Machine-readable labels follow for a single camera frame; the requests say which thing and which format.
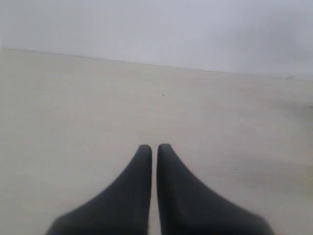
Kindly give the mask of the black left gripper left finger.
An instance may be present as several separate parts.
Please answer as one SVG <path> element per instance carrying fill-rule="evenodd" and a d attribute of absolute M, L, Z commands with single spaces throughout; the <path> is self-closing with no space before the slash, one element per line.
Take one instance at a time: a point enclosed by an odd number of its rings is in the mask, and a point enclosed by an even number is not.
<path fill-rule="evenodd" d="M 99 195 L 58 217 L 48 235 L 146 235 L 152 190 L 152 150 L 140 145 L 122 173 Z"/>

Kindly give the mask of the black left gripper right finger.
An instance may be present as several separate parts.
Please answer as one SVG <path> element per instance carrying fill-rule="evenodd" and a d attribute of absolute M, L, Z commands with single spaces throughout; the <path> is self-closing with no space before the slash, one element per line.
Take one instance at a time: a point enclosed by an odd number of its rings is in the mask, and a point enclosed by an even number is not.
<path fill-rule="evenodd" d="M 163 235 L 271 235 L 260 216 L 224 199 L 202 183 L 170 144 L 157 150 L 156 184 Z"/>

